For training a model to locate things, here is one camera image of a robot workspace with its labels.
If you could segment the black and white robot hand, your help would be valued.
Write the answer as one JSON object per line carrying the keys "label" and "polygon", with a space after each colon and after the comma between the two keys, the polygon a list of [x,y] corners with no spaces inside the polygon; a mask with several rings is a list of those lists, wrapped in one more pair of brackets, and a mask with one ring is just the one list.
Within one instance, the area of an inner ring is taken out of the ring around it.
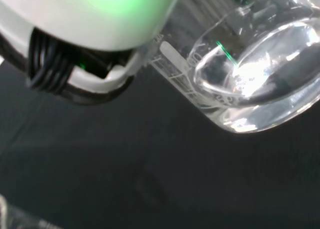
{"label": "black and white robot hand", "polygon": [[26,86],[81,105],[122,94],[178,0],[0,0],[0,56]]}

